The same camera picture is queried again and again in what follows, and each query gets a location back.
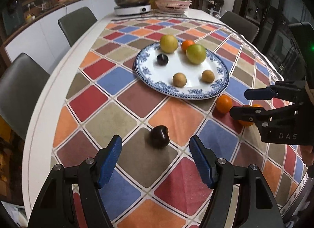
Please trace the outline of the large orange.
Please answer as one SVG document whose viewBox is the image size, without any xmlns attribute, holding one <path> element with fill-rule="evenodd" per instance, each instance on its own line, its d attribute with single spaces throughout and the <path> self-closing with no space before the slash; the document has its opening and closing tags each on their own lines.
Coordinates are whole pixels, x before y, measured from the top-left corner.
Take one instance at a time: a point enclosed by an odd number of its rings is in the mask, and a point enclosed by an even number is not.
<svg viewBox="0 0 314 228">
<path fill-rule="evenodd" d="M 243 105 L 243 107 L 253 107 L 252 105 Z M 253 122 L 248 122 L 248 121 L 243 121 L 243 120 L 238 120 L 238 122 L 243 125 L 244 127 L 250 127 L 254 123 Z"/>
</svg>

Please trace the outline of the small orange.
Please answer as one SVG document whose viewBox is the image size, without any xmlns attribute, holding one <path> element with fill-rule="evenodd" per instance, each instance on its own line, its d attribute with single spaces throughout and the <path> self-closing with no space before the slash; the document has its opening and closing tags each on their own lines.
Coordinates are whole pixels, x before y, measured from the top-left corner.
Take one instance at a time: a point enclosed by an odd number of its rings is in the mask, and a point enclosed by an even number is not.
<svg viewBox="0 0 314 228">
<path fill-rule="evenodd" d="M 185 40 L 181 44 L 181 49 L 184 53 L 186 53 L 186 50 L 189 48 L 189 46 L 194 45 L 195 42 L 192 40 Z"/>
<path fill-rule="evenodd" d="M 233 107 L 233 101 L 229 96 L 222 94 L 218 97 L 215 107 L 221 114 L 227 114 Z"/>
</svg>

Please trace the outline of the dark plum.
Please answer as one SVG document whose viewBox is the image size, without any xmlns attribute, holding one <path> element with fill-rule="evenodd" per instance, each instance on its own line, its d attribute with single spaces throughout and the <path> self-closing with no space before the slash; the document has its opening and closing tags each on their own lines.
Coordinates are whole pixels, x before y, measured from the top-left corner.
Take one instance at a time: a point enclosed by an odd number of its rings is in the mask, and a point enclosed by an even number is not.
<svg viewBox="0 0 314 228">
<path fill-rule="evenodd" d="M 158 56 L 156 57 L 156 61 L 158 65 L 165 66 L 168 64 L 169 59 L 166 54 L 161 53 L 161 54 L 158 54 Z"/>
<path fill-rule="evenodd" d="M 167 147 L 170 143 L 169 130 L 165 125 L 158 125 L 150 132 L 150 144 L 155 148 Z"/>
</svg>

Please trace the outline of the small brown fruit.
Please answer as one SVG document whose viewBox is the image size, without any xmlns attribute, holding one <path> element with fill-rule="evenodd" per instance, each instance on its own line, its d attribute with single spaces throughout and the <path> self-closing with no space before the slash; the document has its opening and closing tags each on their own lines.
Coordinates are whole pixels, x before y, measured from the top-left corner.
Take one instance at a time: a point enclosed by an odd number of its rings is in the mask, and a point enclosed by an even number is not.
<svg viewBox="0 0 314 228">
<path fill-rule="evenodd" d="M 173 75 L 173 85 L 176 87 L 184 87 L 187 83 L 186 76 L 183 73 L 176 73 Z"/>
<path fill-rule="evenodd" d="M 202 72 L 201 80 L 205 83 L 213 83 L 215 74 L 211 70 L 205 70 Z"/>
</svg>

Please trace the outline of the green apple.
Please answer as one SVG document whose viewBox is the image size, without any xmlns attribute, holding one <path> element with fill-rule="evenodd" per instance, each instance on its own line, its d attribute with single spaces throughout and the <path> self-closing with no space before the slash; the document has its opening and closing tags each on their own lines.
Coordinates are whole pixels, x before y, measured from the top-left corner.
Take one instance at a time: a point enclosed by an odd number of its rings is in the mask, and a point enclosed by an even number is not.
<svg viewBox="0 0 314 228">
<path fill-rule="evenodd" d="M 190 45 L 186 50 L 186 56 L 191 63 L 199 65 L 206 59 L 206 49 L 199 44 Z"/>
</svg>

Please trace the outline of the small brown fruit front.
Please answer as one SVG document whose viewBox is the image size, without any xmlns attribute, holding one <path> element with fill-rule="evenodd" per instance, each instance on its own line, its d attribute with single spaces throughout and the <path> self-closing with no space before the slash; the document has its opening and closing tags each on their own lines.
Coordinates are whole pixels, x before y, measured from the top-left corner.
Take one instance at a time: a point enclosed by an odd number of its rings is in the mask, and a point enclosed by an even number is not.
<svg viewBox="0 0 314 228">
<path fill-rule="evenodd" d="M 183 73 L 176 73 L 173 75 L 173 85 L 176 87 L 184 87 L 187 83 L 186 76 Z"/>
</svg>

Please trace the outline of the yellow pear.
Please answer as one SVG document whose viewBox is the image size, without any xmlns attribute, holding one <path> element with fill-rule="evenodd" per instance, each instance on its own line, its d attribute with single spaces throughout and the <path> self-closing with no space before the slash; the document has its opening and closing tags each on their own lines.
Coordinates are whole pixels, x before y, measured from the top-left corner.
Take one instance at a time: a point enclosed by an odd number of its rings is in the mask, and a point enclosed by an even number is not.
<svg viewBox="0 0 314 228">
<path fill-rule="evenodd" d="M 178 40 L 173 35 L 164 35 L 160 38 L 160 48 L 167 54 L 174 53 L 178 48 Z"/>
</svg>

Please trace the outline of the grey chair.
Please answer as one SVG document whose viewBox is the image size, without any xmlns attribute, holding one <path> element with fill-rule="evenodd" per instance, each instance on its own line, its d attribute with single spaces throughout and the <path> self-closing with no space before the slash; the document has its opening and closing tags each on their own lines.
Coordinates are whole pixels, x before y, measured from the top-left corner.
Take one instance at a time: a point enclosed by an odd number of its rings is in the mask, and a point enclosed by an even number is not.
<svg viewBox="0 0 314 228">
<path fill-rule="evenodd" d="M 255 40 L 259 32 L 258 26 L 254 23 L 230 11 L 225 12 L 220 18 L 220 21 L 243 35 L 251 43 Z"/>
<path fill-rule="evenodd" d="M 1 117 L 26 138 L 34 108 L 50 75 L 30 56 L 21 53 L 1 76 Z"/>
<path fill-rule="evenodd" d="M 64 33 L 70 46 L 97 22 L 93 12 L 88 7 L 77 9 L 58 20 L 58 25 Z"/>
</svg>

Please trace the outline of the blue white porcelain plate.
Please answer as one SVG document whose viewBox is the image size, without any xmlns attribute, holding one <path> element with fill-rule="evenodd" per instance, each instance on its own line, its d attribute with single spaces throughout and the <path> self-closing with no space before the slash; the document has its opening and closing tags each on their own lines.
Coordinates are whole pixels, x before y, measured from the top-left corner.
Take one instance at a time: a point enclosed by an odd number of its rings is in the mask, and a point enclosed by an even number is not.
<svg viewBox="0 0 314 228">
<path fill-rule="evenodd" d="M 172 54 L 166 54 L 169 62 L 165 66 L 158 65 L 156 61 L 158 54 L 163 53 L 159 43 L 142 49 L 134 61 L 138 77 L 152 89 L 175 98 L 202 100 L 221 94 L 229 83 L 229 71 L 223 60 L 207 49 L 205 61 L 199 65 L 193 64 L 181 50 L 181 44 L 179 41 L 178 49 Z M 201 80 L 205 70 L 211 70 L 215 74 L 213 83 Z M 187 79 L 182 88 L 173 85 L 173 75 L 178 72 L 183 73 Z"/>
</svg>

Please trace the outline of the glass sliding door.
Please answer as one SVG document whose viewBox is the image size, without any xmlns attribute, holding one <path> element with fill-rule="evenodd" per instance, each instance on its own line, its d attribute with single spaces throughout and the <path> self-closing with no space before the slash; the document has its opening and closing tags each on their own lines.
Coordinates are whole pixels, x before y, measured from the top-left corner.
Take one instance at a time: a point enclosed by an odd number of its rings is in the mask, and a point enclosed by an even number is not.
<svg viewBox="0 0 314 228">
<path fill-rule="evenodd" d="M 284 79 L 304 77 L 301 56 L 288 28 L 293 23 L 313 23 L 313 16 L 304 1 L 235 0 L 233 11 L 258 26 L 253 44 Z"/>
</svg>

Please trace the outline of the near left grey chair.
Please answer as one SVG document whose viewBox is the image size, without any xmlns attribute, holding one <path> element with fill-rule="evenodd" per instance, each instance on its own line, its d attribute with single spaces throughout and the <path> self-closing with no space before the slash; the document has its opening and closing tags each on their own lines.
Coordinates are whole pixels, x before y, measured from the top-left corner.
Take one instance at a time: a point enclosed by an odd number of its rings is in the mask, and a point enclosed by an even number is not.
<svg viewBox="0 0 314 228">
<path fill-rule="evenodd" d="M 26 138 L 34 108 L 50 75 L 30 56 L 21 53 L 1 76 L 1 117 Z"/>
</svg>

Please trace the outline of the pink basket of greens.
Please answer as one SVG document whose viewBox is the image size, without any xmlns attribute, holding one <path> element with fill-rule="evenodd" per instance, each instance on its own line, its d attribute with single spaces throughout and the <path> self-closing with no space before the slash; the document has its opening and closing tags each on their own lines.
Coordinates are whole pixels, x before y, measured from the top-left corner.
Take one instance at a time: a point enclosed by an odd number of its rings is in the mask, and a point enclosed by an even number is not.
<svg viewBox="0 0 314 228">
<path fill-rule="evenodd" d="M 152 0 L 156 9 L 167 14 L 184 14 L 192 4 L 191 0 Z"/>
</svg>

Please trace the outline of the far left grey chair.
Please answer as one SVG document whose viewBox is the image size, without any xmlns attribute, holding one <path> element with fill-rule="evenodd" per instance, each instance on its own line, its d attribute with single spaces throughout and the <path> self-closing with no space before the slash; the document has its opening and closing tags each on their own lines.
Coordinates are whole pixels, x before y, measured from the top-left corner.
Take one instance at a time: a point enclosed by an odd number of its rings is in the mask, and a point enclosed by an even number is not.
<svg viewBox="0 0 314 228">
<path fill-rule="evenodd" d="M 70 46 L 97 22 L 93 12 L 88 7 L 77 9 L 58 20 L 58 25 L 64 33 Z"/>
</svg>

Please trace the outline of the white induction cooker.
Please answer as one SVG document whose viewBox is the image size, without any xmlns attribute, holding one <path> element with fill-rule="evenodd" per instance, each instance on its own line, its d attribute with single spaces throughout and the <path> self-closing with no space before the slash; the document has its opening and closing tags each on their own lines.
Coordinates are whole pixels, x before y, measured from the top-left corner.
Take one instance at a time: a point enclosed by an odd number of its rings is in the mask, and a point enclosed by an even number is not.
<svg viewBox="0 0 314 228">
<path fill-rule="evenodd" d="M 139 6 L 129 6 L 129 7 L 120 7 L 117 6 L 114 8 L 114 14 L 116 16 L 134 16 L 139 14 L 145 14 L 151 11 L 151 5 L 139 5 Z"/>
</svg>

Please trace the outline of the black water dispenser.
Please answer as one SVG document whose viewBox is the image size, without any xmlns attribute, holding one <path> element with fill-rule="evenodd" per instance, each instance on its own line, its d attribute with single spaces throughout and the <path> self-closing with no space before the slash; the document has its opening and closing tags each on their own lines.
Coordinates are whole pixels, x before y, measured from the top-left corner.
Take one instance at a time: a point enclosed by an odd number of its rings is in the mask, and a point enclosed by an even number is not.
<svg viewBox="0 0 314 228">
<path fill-rule="evenodd" d="M 23 8 L 18 1 L 8 3 L 2 10 L 6 34 L 9 36 L 25 24 Z"/>
</svg>

